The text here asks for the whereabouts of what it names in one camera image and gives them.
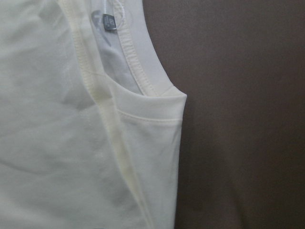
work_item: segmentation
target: gray tag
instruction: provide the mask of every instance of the gray tag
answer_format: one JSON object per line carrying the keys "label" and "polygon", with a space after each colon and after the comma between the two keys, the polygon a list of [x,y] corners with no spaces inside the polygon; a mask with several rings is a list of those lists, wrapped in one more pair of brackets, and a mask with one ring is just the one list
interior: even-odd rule
{"label": "gray tag", "polygon": [[116,30],[114,16],[112,15],[103,14],[103,24],[105,30]]}

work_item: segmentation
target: dark brown background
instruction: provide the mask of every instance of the dark brown background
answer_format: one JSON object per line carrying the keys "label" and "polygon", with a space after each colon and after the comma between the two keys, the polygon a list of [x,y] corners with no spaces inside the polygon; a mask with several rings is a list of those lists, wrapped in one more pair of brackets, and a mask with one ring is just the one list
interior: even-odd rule
{"label": "dark brown background", "polygon": [[144,0],[188,95],[176,229],[305,229],[305,0]]}

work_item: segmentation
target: brown surface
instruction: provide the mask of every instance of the brown surface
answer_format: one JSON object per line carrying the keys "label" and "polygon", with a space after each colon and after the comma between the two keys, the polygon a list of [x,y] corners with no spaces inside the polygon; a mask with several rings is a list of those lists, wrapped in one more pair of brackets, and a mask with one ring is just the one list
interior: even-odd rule
{"label": "brown surface", "polygon": [[177,229],[305,229],[305,1],[144,0],[188,94]]}

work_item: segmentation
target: inner lining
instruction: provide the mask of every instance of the inner lining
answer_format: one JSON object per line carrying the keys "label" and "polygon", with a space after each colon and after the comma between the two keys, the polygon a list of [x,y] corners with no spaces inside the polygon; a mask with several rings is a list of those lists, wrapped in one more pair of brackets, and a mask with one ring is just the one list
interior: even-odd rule
{"label": "inner lining", "polygon": [[142,94],[125,59],[116,30],[107,31],[102,22],[103,14],[114,15],[113,2],[116,0],[91,0],[91,12],[99,23],[92,23],[92,30],[97,42],[100,58],[105,72],[115,82],[129,91]]}

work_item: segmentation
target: white garment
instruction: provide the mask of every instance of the white garment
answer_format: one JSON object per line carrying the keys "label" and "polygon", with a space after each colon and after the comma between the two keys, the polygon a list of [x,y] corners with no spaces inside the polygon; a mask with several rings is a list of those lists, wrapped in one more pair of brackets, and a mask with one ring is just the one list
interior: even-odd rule
{"label": "white garment", "polygon": [[111,49],[100,0],[0,1],[0,228],[173,228],[186,95],[142,2],[108,4]]}

